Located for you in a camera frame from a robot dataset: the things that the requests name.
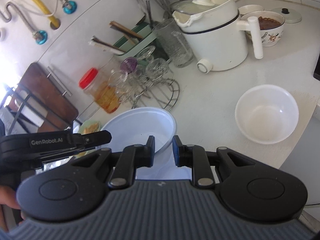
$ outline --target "black lid knob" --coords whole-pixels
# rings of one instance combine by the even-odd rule
[[[289,10],[287,8],[282,8],[281,12],[284,14],[289,14]]]

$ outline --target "white bowl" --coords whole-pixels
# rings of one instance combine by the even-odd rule
[[[264,7],[261,5],[257,5],[257,4],[249,4],[249,5],[245,5],[245,6],[238,8],[238,10],[242,16],[242,15],[245,15],[246,13],[249,13],[249,12],[263,11]]]
[[[249,89],[235,110],[239,130],[249,140],[274,144],[288,138],[297,126],[299,109],[293,96],[275,85]]]
[[[112,152],[122,152],[129,145],[144,145],[149,135],[155,137],[156,152],[152,168],[138,168],[136,173],[138,179],[148,179],[169,161],[177,123],[169,112],[161,108],[140,107],[114,117],[101,130],[111,133],[111,142],[103,147],[111,148]]]
[[[261,16],[262,18],[271,18],[280,22],[281,25],[279,27],[268,30],[260,30],[263,47],[271,47],[276,45],[283,34],[285,22],[284,17],[281,14],[272,11],[255,11],[243,15],[241,20],[247,20],[250,16],[256,16],[258,18]],[[250,32],[246,31],[246,34],[249,36],[249,38],[251,38]]]

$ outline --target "red jar lid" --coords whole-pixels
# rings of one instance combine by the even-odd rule
[[[98,69],[92,67],[90,68],[86,74],[80,79],[79,81],[79,87],[82,89],[85,89],[89,84],[94,80],[96,75],[98,74]]]

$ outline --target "human hand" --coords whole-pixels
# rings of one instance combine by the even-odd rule
[[[15,191],[8,187],[8,186],[1,186],[0,185],[0,204],[1,205],[7,205],[8,207],[14,208],[14,209],[20,209],[17,200],[16,200],[16,193]],[[8,227],[5,223],[4,215],[2,208],[0,207],[0,227],[5,232],[8,231]]]

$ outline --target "bowl of beans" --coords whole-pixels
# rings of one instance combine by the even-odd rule
[[[243,15],[241,19],[247,20],[250,16],[256,16],[259,19],[262,46],[271,47],[276,45],[283,34],[284,17],[276,12],[255,11]],[[246,34],[251,38],[250,32],[246,32]]]

